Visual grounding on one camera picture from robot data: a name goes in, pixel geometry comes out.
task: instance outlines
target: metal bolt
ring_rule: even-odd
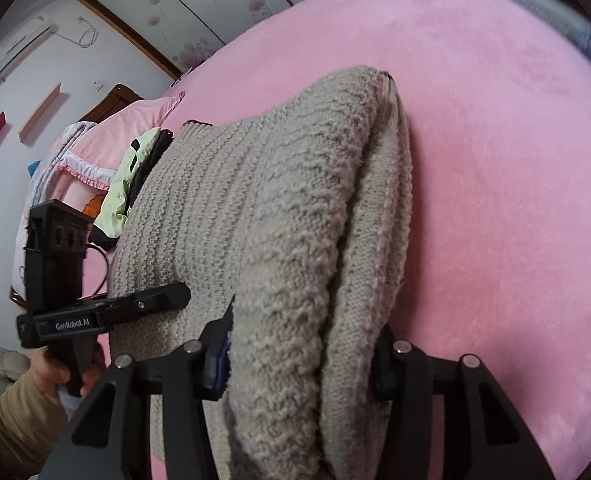
[[[194,354],[202,350],[202,343],[197,339],[192,339],[191,341],[187,341],[184,345],[182,345],[182,349],[187,354]]]
[[[129,354],[122,354],[116,357],[114,363],[118,368],[127,368],[133,361]]]
[[[408,354],[411,350],[413,350],[413,346],[408,341],[400,339],[393,343],[393,349],[399,354]]]
[[[477,368],[480,366],[480,360],[473,354],[467,354],[464,356],[462,362],[467,368]]]

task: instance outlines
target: human hand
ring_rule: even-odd
[[[92,364],[82,371],[82,397],[92,390],[94,384],[105,371],[104,352],[102,347],[96,343],[93,349]],[[69,369],[55,357],[47,352],[47,348],[39,348],[31,357],[31,370],[38,389],[48,400],[54,404],[60,404],[58,397],[58,386],[67,384],[71,373]]]

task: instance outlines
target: pink bed sheet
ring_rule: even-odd
[[[163,126],[258,114],[356,64],[391,73],[412,129],[394,329],[480,355],[557,478],[576,478],[591,460],[591,64],[508,0],[307,0],[170,89],[186,96]]]

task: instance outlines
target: wall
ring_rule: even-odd
[[[19,350],[15,317],[20,309],[8,299],[18,221],[29,183],[27,166],[45,155],[60,131],[93,108],[117,83],[145,98],[155,98],[172,80],[109,25],[75,0],[56,0],[43,9],[58,25],[59,34],[77,41],[88,28],[98,30],[93,46],[82,49],[51,36],[11,73],[0,86],[0,112],[8,126],[0,134],[0,346]],[[104,88],[96,92],[94,82]],[[47,111],[26,144],[18,128],[55,84],[63,94]]]

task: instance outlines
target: light green clothing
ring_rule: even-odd
[[[153,128],[134,139],[111,180],[100,214],[93,222],[109,238],[118,238],[122,234],[127,222],[127,197],[131,183],[142,163],[151,155],[159,136],[160,128]]]

